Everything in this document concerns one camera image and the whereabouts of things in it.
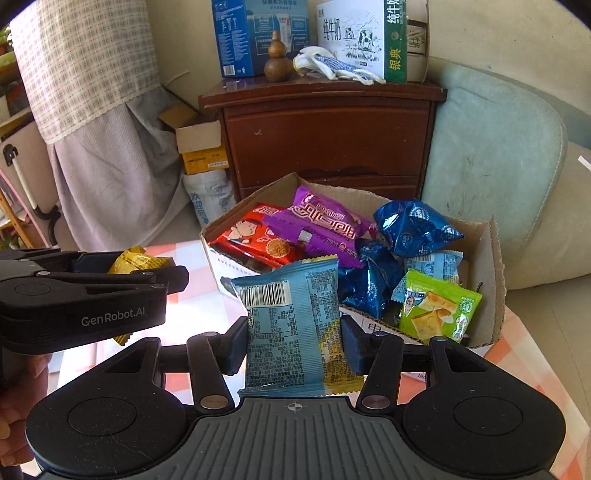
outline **yellow snack package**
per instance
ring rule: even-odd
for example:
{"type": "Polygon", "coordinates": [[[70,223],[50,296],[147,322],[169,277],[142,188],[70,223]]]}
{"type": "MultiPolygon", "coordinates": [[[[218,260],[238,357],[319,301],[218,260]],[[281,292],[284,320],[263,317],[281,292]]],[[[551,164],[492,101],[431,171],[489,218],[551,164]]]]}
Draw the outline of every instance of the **yellow snack package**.
{"type": "MultiPolygon", "coordinates": [[[[148,255],[143,247],[136,245],[128,248],[118,256],[107,273],[129,274],[135,270],[151,270],[172,266],[174,266],[174,260],[171,257],[153,257],[148,255]]],[[[130,337],[131,334],[128,333],[113,337],[113,340],[121,346],[125,346],[130,337]]]]}

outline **wooden nightstand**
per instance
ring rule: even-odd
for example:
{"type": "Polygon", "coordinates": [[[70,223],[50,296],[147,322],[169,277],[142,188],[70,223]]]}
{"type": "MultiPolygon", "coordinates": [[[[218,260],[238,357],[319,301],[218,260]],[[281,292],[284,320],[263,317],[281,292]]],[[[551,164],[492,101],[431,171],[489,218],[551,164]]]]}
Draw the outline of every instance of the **wooden nightstand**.
{"type": "Polygon", "coordinates": [[[236,194],[292,171],[316,183],[408,200],[421,196],[437,102],[432,83],[365,86],[310,76],[225,79],[200,97],[217,109],[236,194]]]}

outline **red snack package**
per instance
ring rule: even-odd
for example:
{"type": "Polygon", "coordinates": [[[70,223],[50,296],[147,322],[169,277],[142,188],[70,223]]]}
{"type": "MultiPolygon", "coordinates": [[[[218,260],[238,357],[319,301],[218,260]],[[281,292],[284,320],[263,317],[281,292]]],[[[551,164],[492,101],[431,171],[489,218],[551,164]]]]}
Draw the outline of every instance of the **red snack package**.
{"type": "Polygon", "coordinates": [[[302,260],[305,258],[303,250],[277,237],[262,221],[264,215],[275,215],[279,211],[279,208],[259,203],[210,245],[219,244],[225,250],[246,254],[276,268],[302,260]]]}

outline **pink checkered tablecloth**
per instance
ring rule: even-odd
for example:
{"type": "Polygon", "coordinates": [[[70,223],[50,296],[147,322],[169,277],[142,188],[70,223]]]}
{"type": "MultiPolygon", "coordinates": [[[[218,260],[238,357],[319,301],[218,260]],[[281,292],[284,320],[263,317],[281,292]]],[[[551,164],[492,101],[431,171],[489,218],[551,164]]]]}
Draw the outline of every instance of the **pink checkered tablecloth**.
{"type": "MultiPolygon", "coordinates": [[[[164,325],[134,333],[128,345],[146,336],[158,336],[163,345],[175,345],[198,333],[225,332],[245,313],[237,299],[218,291],[200,241],[150,247],[148,252],[173,257],[177,265],[185,265],[190,271],[189,286],[184,292],[168,297],[164,325]]],[[[66,351],[59,386],[121,349],[114,340],[105,340],[66,351]]],[[[505,312],[502,338],[486,358],[544,393],[560,407],[566,419],[566,438],[551,471],[560,480],[584,479],[589,427],[519,317],[509,309],[505,312]]],[[[226,377],[226,382],[238,402],[236,392],[244,385],[244,366],[238,375],[226,377]]],[[[182,402],[193,403],[187,374],[167,374],[166,388],[182,402]]],[[[423,382],[403,375],[398,402],[407,403],[424,388],[423,382]]]]}

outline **wooden gourd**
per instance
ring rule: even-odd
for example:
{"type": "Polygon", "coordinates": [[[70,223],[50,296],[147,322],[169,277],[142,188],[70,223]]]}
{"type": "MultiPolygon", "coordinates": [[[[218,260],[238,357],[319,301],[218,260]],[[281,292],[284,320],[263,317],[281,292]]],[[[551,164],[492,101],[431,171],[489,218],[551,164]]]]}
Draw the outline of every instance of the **wooden gourd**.
{"type": "Polygon", "coordinates": [[[273,39],[269,43],[269,60],[265,63],[265,77],[272,83],[286,82],[294,73],[293,63],[285,58],[287,49],[281,41],[281,32],[273,31],[273,39]]]}

